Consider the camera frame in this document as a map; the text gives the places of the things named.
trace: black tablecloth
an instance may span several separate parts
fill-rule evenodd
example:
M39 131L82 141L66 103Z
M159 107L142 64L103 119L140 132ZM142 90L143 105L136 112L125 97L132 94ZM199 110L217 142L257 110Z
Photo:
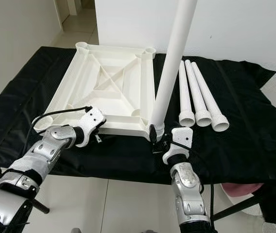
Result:
M75 49L41 47L0 94L0 166L21 157L25 135L34 117L43 113L57 90ZM274 71L248 62L195 61L230 127L222 133L193 126L190 161L204 183L276 183L276 108L259 88ZM155 89L165 54L154 59ZM179 83L175 84L166 130L178 121ZM31 143L39 139L33 135ZM141 137L103 135L100 145L63 152L53 174L92 176L147 183L170 183L162 154ZM196 157L199 153L210 171Z

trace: white plastic tube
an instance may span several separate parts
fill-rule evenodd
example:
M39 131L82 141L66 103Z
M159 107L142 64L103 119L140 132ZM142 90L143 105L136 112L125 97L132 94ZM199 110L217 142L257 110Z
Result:
M180 114L179 124L191 127L195 124L194 113L191 109L190 94L184 61L179 66L179 89L180 89Z
M192 62L192 67L195 73L196 80L200 86L207 109L211 114L211 126L216 132L222 132L229 128L229 122L226 117L221 113L210 89L208 88L200 69L195 62Z
M197 0L179 0L168 44L161 81L149 125L154 125L156 139L164 134L164 119L173 92L179 64L190 31Z
M196 124L201 127L205 127L211 124L211 115L206 109L206 105L200 91L200 87L195 78L190 60L185 61L189 85L192 93L192 99L195 108L195 120Z

